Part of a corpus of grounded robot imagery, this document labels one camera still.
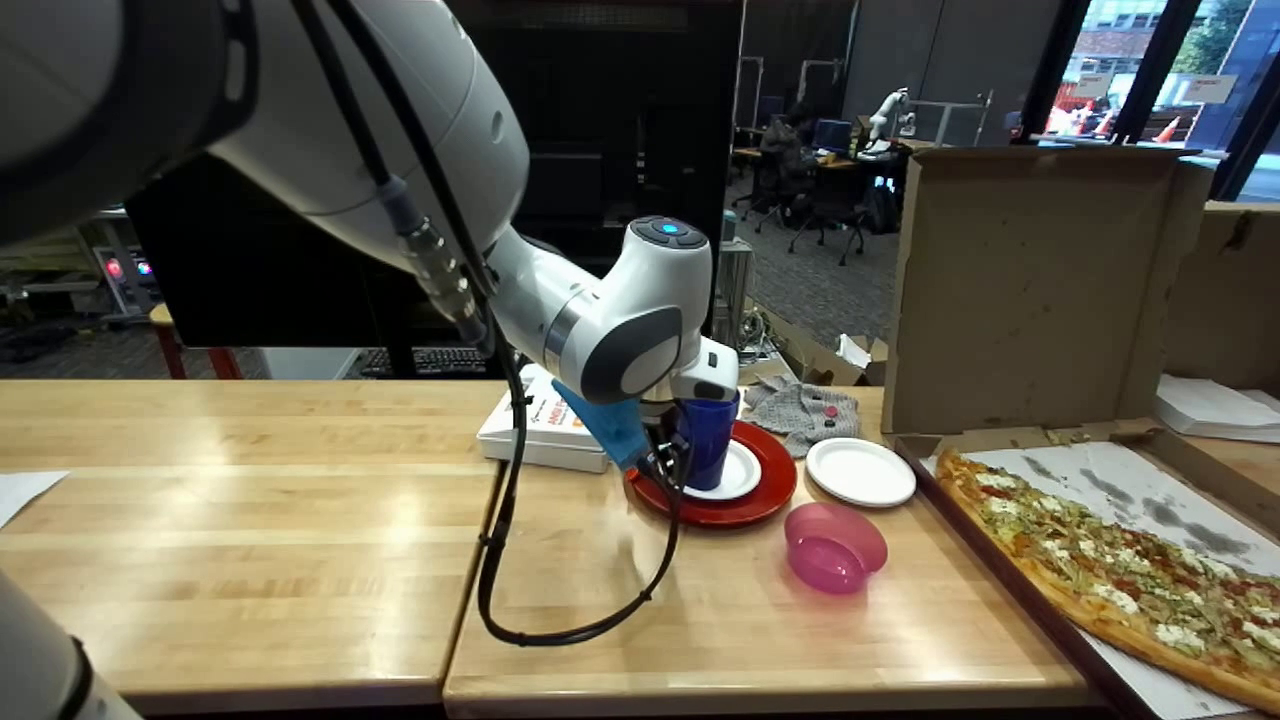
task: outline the pizza slice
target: pizza slice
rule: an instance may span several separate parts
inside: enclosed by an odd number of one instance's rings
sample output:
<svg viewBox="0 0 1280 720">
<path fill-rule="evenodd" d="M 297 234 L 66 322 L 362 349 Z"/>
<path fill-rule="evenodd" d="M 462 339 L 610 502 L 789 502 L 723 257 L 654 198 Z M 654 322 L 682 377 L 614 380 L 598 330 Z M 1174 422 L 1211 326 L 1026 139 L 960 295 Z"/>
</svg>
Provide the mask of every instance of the pizza slice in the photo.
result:
<svg viewBox="0 0 1280 720">
<path fill-rule="evenodd" d="M 940 489 L 1086 632 L 1208 694 L 1280 714 L 1280 579 L 1108 523 L 943 451 Z"/>
</svg>

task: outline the black cable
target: black cable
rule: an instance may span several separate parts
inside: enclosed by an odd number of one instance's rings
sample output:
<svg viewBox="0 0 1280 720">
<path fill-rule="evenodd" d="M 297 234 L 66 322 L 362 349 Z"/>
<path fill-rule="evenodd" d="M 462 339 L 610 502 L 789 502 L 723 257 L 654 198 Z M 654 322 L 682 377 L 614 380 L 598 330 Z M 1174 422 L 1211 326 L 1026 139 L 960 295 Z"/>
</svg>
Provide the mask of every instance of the black cable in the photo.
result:
<svg viewBox="0 0 1280 720">
<path fill-rule="evenodd" d="M 362 149 L 362 160 L 364 169 L 376 175 L 376 184 L 390 184 L 393 172 L 364 126 L 364 111 L 358 103 L 358 91 L 352 91 L 352 80 L 322 23 L 322 13 L 312 0 L 293 0 L 306 32 L 312 37 L 312 48 L 322 58 L 322 68 L 328 76 L 328 89 L 352 127 L 352 139 Z M 352 0 L 332 0 L 332 13 L 337 19 L 346 23 L 346 32 L 352 37 L 352 45 L 362 48 L 364 63 L 372 68 L 376 84 L 385 89 L 395 121 L 401 121 L 401 134 L 407 135 L 418 160 L 426 163 L 434 187 L 438 187 L 438 201 L 462 239 L 462 251 L 470 257 L 470 267 L 473 272 L 473 290 L 489 290 L 489 284 L 476 284 L 482 275 L 482 257 L 476 257 L 476 245 L 470 237 L 470 223 L 462 218 L 462 204 L 451 198 L 451 184 L 443 175 L 443 163 L 429 139 L 429 134 L 420 127 L 418 121 L 418 107 L 395 76 L 395 68 L 390 63 L 385 48 L 376 45 L 376 37 L 367 32 L 364 18 L 352 10 Z M 482 606 L 482 619 L 485 630 L 497 635 L 497 639 L 508 639 L 508 644 L 539 644 L 539 648 L 551 648 L 551 644 L 585 644 L 585 639 L 598 639 L 614 630 L 622 630 L 635 610 L 645 610 L 657 592 L 657 586 L 667 575 L 671 562 L 676 562 L 676 539 L 682 539 L 682 502 L 683 502 L 683 489 L 676 489 L 662 466 L 654 466 L 650 472 L 657 472 L 657 481 L 666 481 L 667 489 L 667 547 L 662 555 L 662 567 L 654 571 L 654 579 L 641 587 L 635 602 L 628 602 L 626 610 L 593 619 L 593 624 L 580 624 L 580 630 L 570 630 L 570 632 L 512 632 L 505 630 L 497 617 L 492 617 L 492 587 L 497 587 L 497 575 L 499 575 L 499 564 L 505 564 L 505 547 L 508 547 L 508 531 L 512 531 L 512 520 L 517 520 L 517 489 L 521 489 L 521 470 L 523 470 L 523 440 L 529 440 L 529 407 L 523 407 L 523 389 L 521 389 L 521 362 L 517 352 L 508 352 L 508 392 L 512 392 L 512 433 L 517 433 L 517 448 L 512 448 L 512 466 L 499 470 L 499 486 L 497 486 L 497 506 L 489 510 L 489 520 L 485 520 L 485 536 L 482 536 L 482 575 L 476 575 L 476 606 Z"/>
<path fill-rule="evenodd" d="M 682 539 L 683 489 L 666 481 L 666 489 L 667 489 L 667 547 L 666 547 L 654 579 L 635 592 L 635 602 L 628 602 L 626 610 L 618 610 L 618 611 L 610 611 L 610 617 L 599 617 L 593 624 L 564 630 L 564 632 L 517 632 L 517 630 L 499 624 L 492 617 L 492 587 L 497 587 L 497 575 L 499 575 L 499 564 L 505 564 L 505 547 L 508 547 L 508 531 L 512 531 L 512 516 L 517 516 L 517 489 L 521 489 L 523 438 L 529 438 L 529 412 L 523 412 L 523 389 L 521 389 L 521 365 L 517 362 L 508 365 L 508 392 L 512 392 L 517 448 L 512 448 L 512 466 L 505 466 L 505 472 L 499 472 L 497 506 L 489 510 L 489 520 L 485 520 L 476 610 L 482 610 L 485 630 L 505 644 L 521 644 L 521 648 L 585 644 L 585 639 L 598 639 L 598 635 L 622 630 L 628 617 L 635 617 L 635 610 L 645 610 L 654 602 L 657 586 L 667 575 L 671 555 L 676 555 L 676 539 Z"/>
<path fill-rule="evenodd" d="M 476 239 L 473 239 L 473 234 L 463 223 L 457 193 L 451 193 L 451 184 L 443 175 L 443 163 L 438 157 L 438 144 L 429 139 L 429 134 L 426 134 L 426 126 L 420 126 L 420 117 L 418 117 L 418 107 L 413 107 L 393 61 L 385 52 L 385 45 L 372 37 L 372 30 L 358 13 L 358 3 L 352 0 L 332 0 L 332 13 L 350 30 L 350 37 L 352 37 L 358 52 L 364 58 L 372 80 L 385 89 L 385 98 L 390 98 L 390 103 L 395 111 L 395 126 L 407 135 L 407 149 L 413 149 L 418 163 L 429 172 L 429 181 L 438 187 L 438 201 L 440 201 L 440 212 L 443 212 L 443 219 L 447 219 L 447 227 L 457 237 L 457 249 L 470 261 L 470 282 L 473 282 L 473 290 L 485 290 L 485 293 L 476 293 L 476 303 L 485 310 L 489 275 L 482 272 L 485 263 L 482 263 Z"/>
<path fill-rule="evenodd" d="M 74 678 L 74 687 L 69 687 L 66 708 L 56 714 L 56 720 L 75 720 L 85 714 L 88 694 L 91 694 L 91 678 L 98 678 L 79 635 L 74 635 L 74 653 L 75 653 L 75 678 Z"/>
<path fill-rule="evenodd" d="M 328 32 L 323 32 L 323 19 L 322 19 L 322 13 L 317 13 L 317 0 L 293 0 L 293 13 L 297 13 L 297 19 L 306 23 L 306 32 L 308 32 L 308 42 L 312 42 L 312 48 L 317 48 L 317 61 L 322 61 L 322 68 L 323 68 L 328 91 L 332 91 L 337 107 L 346 111 L 346 126 L 350 126 L 350 134 L 352 134 L 352 139 L 358 139 L 358 153 L 362 153 L 372 184 L 385 187 L 385 184 L 393 181 L 393 172 L 390 172 L 390 163 L 385 163 L 385 153 L 382 153 L 376 139 L 372 139 L 372 127 L 364 126 L 362 99 L 358 99 L 358 91 L 352 91 L 352 80 L 350 80 L 350 71 L 346 71 L 346 61 L 337 58 L 337 48 L 332 48 L 332 42 L 328 42 Z"/>
</svg>

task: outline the desk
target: desk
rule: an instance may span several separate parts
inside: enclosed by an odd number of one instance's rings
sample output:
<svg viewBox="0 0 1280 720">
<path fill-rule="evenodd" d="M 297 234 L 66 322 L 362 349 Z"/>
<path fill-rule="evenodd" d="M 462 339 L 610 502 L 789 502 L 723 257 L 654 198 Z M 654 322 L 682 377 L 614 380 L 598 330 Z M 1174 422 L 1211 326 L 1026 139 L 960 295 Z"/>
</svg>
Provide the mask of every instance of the desk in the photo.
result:
<svg viewBox="0 0 1280 720">
<path fill-rule="evenodd" d="M 760 149 L 730 149 L 730 160 L 758 163 L 763 153 Z"/>
<path fill-rule="evenodd" d="M 0 567 L 144 714 L 438 703 L 499 386 L 0 386 Z"/>
<path fill-rule="evenodd" d="M 1275 472 L 1280 448 L 1275 446 L 1237 446 L 1237 440 L 1208 440 L 1208 438 L 1196 438 L 1189 446 L 1202 448 L 1206 455 L 1237 470 L 1259 493 L 1280 495 L 1280 472 Z"/>
<path fill-rule="evenodd" d="M 881 389 L 853 392 L 881 427 Z M 795 502 L 822 493 L 802 476 Z M 1079 671 L 915 495 L 875 511 L 890 567 L 831 602 L 784 567 L 782 516 L 683 531 L 667 586 L 585 648 L 508 648 L 470 610 L 447 718 L 695 718 L 1093 703 Z M 529 472 L 497 596 L 517 630 L 598 619 L 657 567 L 666 523 L 618 476 Z"/>
</svg>

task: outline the office chair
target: office chair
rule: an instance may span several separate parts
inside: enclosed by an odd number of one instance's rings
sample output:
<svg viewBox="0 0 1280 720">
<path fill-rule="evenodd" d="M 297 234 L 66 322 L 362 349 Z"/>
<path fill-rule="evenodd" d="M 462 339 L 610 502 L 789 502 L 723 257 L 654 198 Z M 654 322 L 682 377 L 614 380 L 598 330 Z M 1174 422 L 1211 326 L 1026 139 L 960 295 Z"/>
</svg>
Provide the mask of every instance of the office chair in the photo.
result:
<svg viewBox="0 0 1280 720">
<path fill-rule="evenodd" d="M 812 169 L 809 187 L 795 201 L 802 227 L 815 227 L 815 245 L 827 245 L 827 227 L 849 227 L 853 251 L 867 251 L 873 208 L 867 193 L 875 187 L 881 163 L 853 169 Z"/>
<path fill-rule="evenodd" d="M 740 212 L 740 204 L 750 204 L 740 219 L 758 212 L 758 234 L 760 234 L 774 212 L 789 218 L 789 208 L 795 204 L 795 193 L 802 184 L 789 175 L 784 153 L 760 153 L 752 160 L 752 193 L 737 198 L 734 208 Z"/>
</svg>

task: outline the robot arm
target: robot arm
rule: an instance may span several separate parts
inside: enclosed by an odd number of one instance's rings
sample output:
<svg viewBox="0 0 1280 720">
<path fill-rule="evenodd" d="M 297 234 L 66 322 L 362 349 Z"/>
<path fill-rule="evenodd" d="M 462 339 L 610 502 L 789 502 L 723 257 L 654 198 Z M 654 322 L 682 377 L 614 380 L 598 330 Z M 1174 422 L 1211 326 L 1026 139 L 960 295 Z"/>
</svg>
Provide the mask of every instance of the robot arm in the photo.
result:
<svg viewBox="0 0 1280 720">
<path fill-rule="evenodd" d="M 867 121 L 873 126 L 867 144 L 881 144 L 881 134 L 892 126 L 892 111 L 910 103 L 910 91 L 911 89 L 906 84 L 881 99 L 875 117 Z"/>
<path fill-rule="evenodd" d="M 610 275 L 512 227 L 529 144 L 440 0 L 9 0 L 0 61 L 0 239 L 215 153 L 593 404 L 682 377 L 737 389 L 737 357 L 702 337 L 695 227 L 631 219 Z"/>
</svg>

